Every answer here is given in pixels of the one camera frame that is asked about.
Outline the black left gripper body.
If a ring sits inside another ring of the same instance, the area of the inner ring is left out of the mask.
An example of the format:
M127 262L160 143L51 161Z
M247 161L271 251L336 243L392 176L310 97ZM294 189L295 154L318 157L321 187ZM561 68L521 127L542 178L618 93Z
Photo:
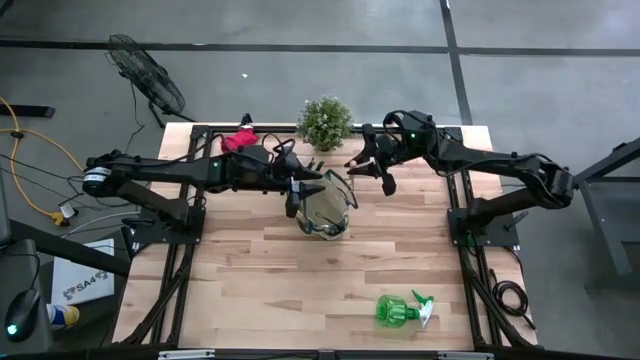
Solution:
M286 216L295 218L300 207L300 188L299 182L293 178L295 170L298 167L298 160L293 152L295 146L294 139L287 139L280 142L273 148L276 156L272 162L273 175L278 180L286 182Z

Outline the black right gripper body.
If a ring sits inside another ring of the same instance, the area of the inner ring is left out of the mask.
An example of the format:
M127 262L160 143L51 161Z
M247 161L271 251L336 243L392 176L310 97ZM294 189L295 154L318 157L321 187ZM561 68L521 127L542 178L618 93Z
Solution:
M385 196L391 196L396 191L396 182L394 177L387 171L387 169L397 164L397 144L398 142L392 140L388 135L377 135L374 127L366 123L362 126L363 138L365 142L376 142L378 146L377 154L375 157L370 158L369 163L376 163L380 166L383 174L382 190Z

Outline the beige green gardening bag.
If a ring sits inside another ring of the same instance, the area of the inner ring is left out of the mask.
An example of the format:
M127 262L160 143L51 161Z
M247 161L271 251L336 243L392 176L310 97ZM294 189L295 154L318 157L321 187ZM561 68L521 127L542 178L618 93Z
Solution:
M340 239L349 228L349 210L358 209L352 182L334 170L327 170L321 179L305 185L321 185L325 189L304 199L295 220L300 230L327 241Z

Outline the red gardening glove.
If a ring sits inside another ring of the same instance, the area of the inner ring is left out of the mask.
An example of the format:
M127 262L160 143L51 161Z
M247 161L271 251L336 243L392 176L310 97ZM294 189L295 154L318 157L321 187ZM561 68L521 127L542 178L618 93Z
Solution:
M224 136L221 140L221 150L223 153L239 150L244 146L255 145L259 136L251 126L243 126L236 133Z

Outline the green spray bottle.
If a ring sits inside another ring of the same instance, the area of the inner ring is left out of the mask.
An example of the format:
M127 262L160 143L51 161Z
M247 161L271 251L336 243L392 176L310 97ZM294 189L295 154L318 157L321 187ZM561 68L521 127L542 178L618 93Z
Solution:
M430 320L434 300L433 296L423 297L417 291L412 291L419 303L419 307L410 307L400 296L382 295L376 303L376 320L384 327L401 328L407 321L417 320L422 329L425 329Z

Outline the small potted green plant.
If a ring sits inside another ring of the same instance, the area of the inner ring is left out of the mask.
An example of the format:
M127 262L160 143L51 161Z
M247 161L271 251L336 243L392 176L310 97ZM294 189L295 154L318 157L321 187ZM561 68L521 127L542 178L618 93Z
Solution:
M351 109L336 97L306 100L297 120L297 134L318 152L340 148L354 125Z

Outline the black floor fan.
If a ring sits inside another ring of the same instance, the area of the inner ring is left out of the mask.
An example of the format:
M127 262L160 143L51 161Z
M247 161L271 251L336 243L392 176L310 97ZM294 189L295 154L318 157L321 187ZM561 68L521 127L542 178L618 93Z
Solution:
M168 71L132 37L126 34L110 35L107 51L120 76L128 79L147 99L148 108L160 128L164 129L165 123L159 112L196 122L183 114L186 100Z

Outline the black metal beam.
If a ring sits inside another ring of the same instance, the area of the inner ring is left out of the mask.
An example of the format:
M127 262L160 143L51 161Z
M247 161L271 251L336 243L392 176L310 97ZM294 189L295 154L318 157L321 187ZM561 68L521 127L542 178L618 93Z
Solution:
M63 258L79 265L103 270L122 277L127 277L130 272L129 260L63 239L18 221L9 220L7 224L0 223L0 243L23 240L32 240L39 252Z

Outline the white cardboard box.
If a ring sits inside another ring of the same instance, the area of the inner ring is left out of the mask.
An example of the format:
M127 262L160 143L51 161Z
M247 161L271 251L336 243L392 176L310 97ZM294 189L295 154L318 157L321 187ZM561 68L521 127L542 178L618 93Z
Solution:
M115 294L112 273L55 257L50 302L77 305Z

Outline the yellow blue can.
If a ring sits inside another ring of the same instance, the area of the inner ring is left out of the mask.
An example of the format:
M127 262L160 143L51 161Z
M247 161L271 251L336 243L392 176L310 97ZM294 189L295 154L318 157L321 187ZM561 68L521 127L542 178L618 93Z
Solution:
M71 305L46 305L49 326L52 330L63 330L74 327L80 318L80 311Z

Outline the black flat floor bar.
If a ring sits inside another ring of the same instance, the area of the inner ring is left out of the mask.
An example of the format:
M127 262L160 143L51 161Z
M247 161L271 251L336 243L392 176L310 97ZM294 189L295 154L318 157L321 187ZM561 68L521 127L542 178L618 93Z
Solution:
M36 105L11 105L11 109L17 117L31 118L52 118L56 112L56 109L53 107ZM11 115L9 108L4 104L0 104L0 115Z

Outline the dark grey desk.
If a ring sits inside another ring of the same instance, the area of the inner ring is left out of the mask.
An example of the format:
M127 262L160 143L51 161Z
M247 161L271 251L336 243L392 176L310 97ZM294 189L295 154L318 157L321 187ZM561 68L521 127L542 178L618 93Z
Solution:
M24 240L0 249L0 359L43 353L53 345L46 297L41 286L41 260L35 244ZM14 300L26 292L23 320L15 321Z

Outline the black computer mouse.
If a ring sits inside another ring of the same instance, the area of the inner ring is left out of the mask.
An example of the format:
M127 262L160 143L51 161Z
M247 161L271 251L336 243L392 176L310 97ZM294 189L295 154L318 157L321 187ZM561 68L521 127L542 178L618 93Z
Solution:
M10 342L22 342L31 336L38 321L40 293L33 289L19 292L6 311L4 329Z

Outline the silver aluminium bracket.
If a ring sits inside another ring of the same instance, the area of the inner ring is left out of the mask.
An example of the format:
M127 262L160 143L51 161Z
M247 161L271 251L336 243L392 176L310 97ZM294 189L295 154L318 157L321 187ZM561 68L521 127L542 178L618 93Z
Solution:
M495 358L491 353L447 351L439 352L437 360L495 360Z
M161 351L157 360L211 360L214 358L213 349L188 349Z

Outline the black metal frame stand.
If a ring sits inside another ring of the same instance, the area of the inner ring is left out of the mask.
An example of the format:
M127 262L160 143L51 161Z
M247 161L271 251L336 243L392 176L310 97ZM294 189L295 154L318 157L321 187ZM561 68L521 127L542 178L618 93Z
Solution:
M613 174L635 160L640 160L640 137L613 148L576 176L595 235L606 245L615 269L586 284L588 293L640 291L640 269L633 268L625 250L629 245L640 247L640 174Z

